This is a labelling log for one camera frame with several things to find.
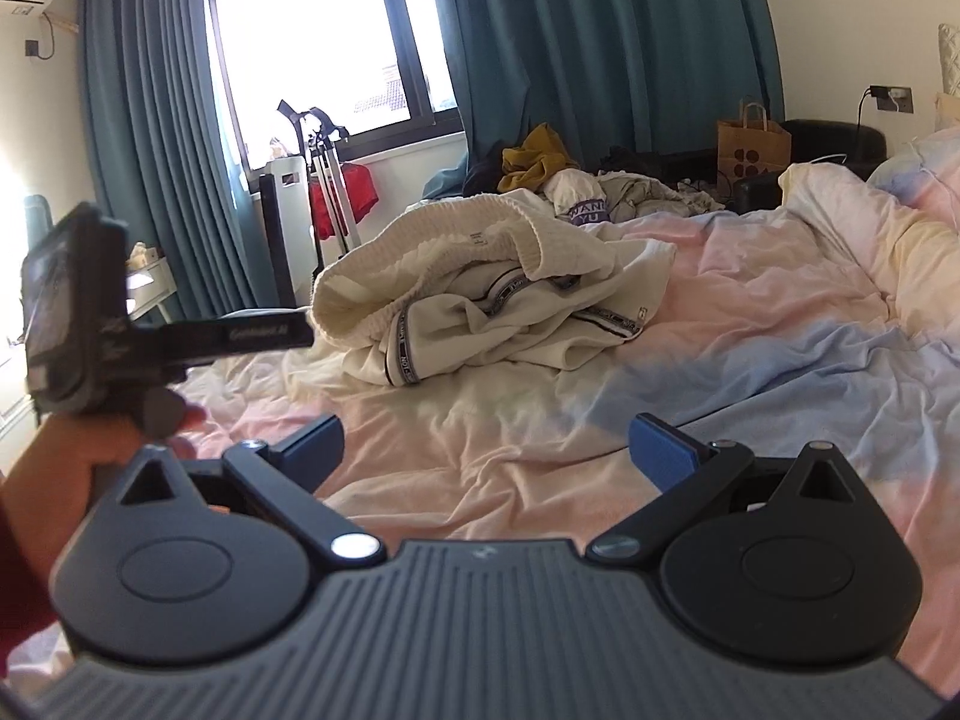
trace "metal screw head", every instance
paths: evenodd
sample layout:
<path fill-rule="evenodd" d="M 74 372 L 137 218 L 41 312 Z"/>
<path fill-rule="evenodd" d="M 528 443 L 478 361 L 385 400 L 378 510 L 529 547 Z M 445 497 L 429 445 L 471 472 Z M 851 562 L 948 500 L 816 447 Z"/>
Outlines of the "metal screw head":
<path fill-rule="evenodd" d="M 344 560 L 366 560 L 380 549 L 380 539 L 369 533 L 344 533 L 330 542 L 330 550 Z"/>
<path fill-rule="evenodd" d="M 640 542 L 632 536 L 619 536 L 611 533 L 602 536 L 590 545 L 590 552 L 606 560 L 627 560 L 640 552 Z"/>

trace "ridged plastic surface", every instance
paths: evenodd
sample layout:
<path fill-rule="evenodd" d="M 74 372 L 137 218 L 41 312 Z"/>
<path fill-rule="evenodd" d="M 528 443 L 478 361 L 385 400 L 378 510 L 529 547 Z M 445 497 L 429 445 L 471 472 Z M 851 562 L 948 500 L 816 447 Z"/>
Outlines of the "ridged plastic surface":
<path fill-rule="evenodd" d="M 893 661 L 755 669 L 690 640 L 640 576 L 564 541 L 410 542 L 329 578 L 261 649 L 181 673 L 83 661 L 41 700 L 66 720 L 920 720 L 940 701 Z"/>

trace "quilted headboard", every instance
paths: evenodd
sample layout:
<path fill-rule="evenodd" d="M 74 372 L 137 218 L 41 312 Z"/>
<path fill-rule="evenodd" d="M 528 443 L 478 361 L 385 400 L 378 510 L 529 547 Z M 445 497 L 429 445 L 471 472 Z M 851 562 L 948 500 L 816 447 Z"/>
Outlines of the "quilted headboard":
<path fill-rule="evenodd" d="M 940 63 L 944 69 L 944 93 L 960 97 L 960 26 L 940 25 Z"/>

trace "black leather chair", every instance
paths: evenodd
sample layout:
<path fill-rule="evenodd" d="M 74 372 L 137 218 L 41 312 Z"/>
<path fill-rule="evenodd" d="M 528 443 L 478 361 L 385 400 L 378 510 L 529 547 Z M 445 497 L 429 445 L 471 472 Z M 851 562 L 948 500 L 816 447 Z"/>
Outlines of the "black leather chair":
<path fill-rule="evenodd" d="M 784 129 L 793 136 L 790 158 L 793 162 L 813 162 L 824 157 L 843 155 L 844 165 L 866 181 L 887 158 L 887 139 L 872 127 L 849 122 L 820 122 L 817 119 L 791 119 Z M 784 172 L 765 173 L 733 184 L 733 199 L 728 209 L 738 214 L 776 208 L 784 199 L 779 177 Z"/>

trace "bed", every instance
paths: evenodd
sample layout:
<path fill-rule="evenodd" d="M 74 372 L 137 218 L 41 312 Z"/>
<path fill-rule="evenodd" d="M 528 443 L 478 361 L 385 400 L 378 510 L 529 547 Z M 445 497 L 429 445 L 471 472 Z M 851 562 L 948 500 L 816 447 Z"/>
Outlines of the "bed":
<path fill-rule="evenodd" d="M 960 689 L 960 241 L 841 167 L 795 166 L 786 201 L 745 217 L 653 215 L 673 242 L 661 309 L 579 370 L 498 362 L 390 389 L 312 349 L 224 360 L 184 394 L 208 408 L 200 454 L 277 440 L 319 413 L 347 429 L 318 495 L 382 536 L 550 538 L 580 546 L 656 495 L 627 426 L 649 410 L 764 455 L 835 442 L 923 570 L 901 659 Z"/>

